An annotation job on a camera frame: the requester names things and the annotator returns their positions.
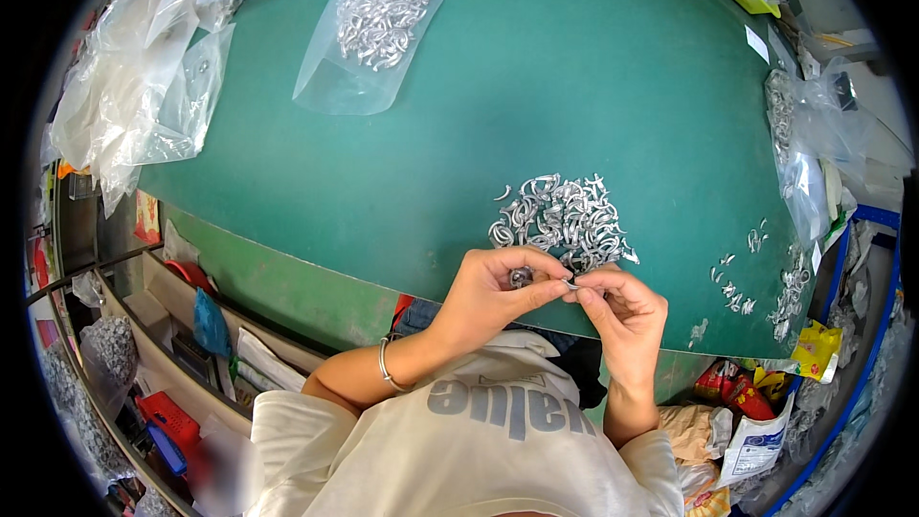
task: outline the white t-shirt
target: white t-shirt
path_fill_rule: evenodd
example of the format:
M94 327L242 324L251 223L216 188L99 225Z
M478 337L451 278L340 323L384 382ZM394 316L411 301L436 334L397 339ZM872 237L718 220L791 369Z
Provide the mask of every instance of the white t-shirt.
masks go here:
M247 517L683 515L670 442L619 451L533 332L504 331L357 419L315 396L256 399L265 488Z

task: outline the red plastic bowl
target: red plastic bowl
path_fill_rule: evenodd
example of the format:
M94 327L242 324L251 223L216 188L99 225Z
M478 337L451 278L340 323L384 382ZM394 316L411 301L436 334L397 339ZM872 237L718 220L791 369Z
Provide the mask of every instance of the red plastic bowl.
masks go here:
M179 276L183 280L196 285L207 295L213 296L216 294L214 288L211 287L211 283L208 281L207 274L198 266L194 261L176 261L175 259L167 259L163 262L167 267L172 270L172 273Z

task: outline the silver bangle bracelet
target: silver bangle bracelet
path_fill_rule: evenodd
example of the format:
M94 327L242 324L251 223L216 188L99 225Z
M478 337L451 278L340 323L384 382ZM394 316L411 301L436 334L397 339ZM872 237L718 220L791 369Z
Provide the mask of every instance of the silver bangle bracelet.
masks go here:
M386 350L386 345L387 345L390 341L393 341L394 339L398 339L398 338L402 338L402 337L403 337L403 336L402 336L401 333L396 333L395 331L393 331L393 332L391 332L389 335L387 335L387 336L385 336L385 337L383 337L383 338L380 338L380 373L383 374L383 379L385 379L386 381L390 382L390 385L392 385L392 388L395 389L396 392L398 392L398 393L408 393L409 391L412 391L412 389L414 388L414 386L413 386L413 387L402 387L401 385L399 385L399 384L397 384L396 382L392 381L392 375L391 375L388 371L386 371L386 363L383 361L383 354L384 354L384 352L385 352L385 350Z

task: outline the woman's left hand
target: woman's left hand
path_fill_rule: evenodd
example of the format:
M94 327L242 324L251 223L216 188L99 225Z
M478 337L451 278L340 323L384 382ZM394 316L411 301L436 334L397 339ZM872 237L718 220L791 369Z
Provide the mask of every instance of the woman's left hand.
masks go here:
M511 270L529 266L534 283L512 290ZM569 291L572 273L538 247L471 249L427 331L456 355L475 351L504 326Z

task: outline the blue metal shelf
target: blue metal shelf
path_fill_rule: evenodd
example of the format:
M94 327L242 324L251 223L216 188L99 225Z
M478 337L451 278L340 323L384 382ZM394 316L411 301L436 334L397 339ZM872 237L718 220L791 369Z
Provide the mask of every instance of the blue metal shelf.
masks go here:
M790 486L788 486L788 489L786 489L785 492L778 498L778 500L773 503L773 505L764 513L764 517L770 517L771 515L775 514L776 511L781 509L782 505L785 504L785 501L787 501L801 487L801 485L803 485L804 482L810 478L814 469L816 469L817 465L820 464L823 454L825 454L826 450L829 449L830 444L832 444L833 440L839 435L841 431L843 431L845 422L848 421L849 415L852 414L852 409L855 408L858 397L861 396L862 391L865 389L865 385L867 384L867 377L871 373L871 370L874 368L875 361L878 359L880 343L884 339L884 333L887 331L888 324L890 324L890 312L893 311L893 301L896 297L897 283L900 281L900 215L896 212L890 212L889 210L882 210L873 206L860 204L858 205L856 212L852 215L852 219L877 222L897 230L897 241L893 249L893 264L890 268L890 285L888 287L887 299L884 302L884 311L881 314L878 332L871 344L871 351L868 353L865 367L862 369L861 373L859 373L856 386L852 390L852 394L849 396L848 401L845 403L845 407L843 408L842 412L839 414L839 418L836 419L836 422L833 425L833 429L830 430L829 434L826 436L826 439L823 440L823 443L821 443L820 447L817 449L817 452L813 455L813 458L810 459L810 463L804 465L804 468L801 470L798 478L795 479L795 481ZM849 226L846 227L843 237L840 238L845 239L846 241L840 244L839 257L836 259L836 267L833 270L833 281L831 282L830 288L831 295L827 296L827 303L824 307L824 313L821 314L821 316L824 316L824 319L825 316L829 315L830 304L832 304L833 299L836 296L836 292L839 288L839 280L842 277L842 265L845 260L845 252L848 250L848 232Z

